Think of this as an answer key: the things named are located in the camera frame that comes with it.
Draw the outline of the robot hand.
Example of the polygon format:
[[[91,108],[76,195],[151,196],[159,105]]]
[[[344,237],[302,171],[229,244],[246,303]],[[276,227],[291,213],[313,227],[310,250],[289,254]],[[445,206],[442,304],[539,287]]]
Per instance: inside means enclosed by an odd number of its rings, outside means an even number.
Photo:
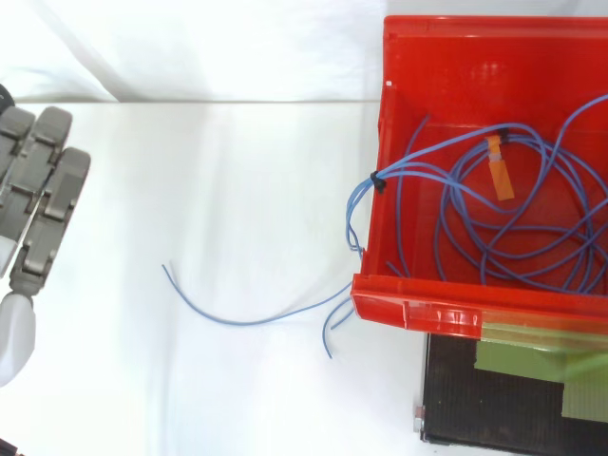
[[[45,287],[91,164],[67,146],[69,112],[34,115],[1,90],[1,383],[29,361],[36,337],[33,299]]]

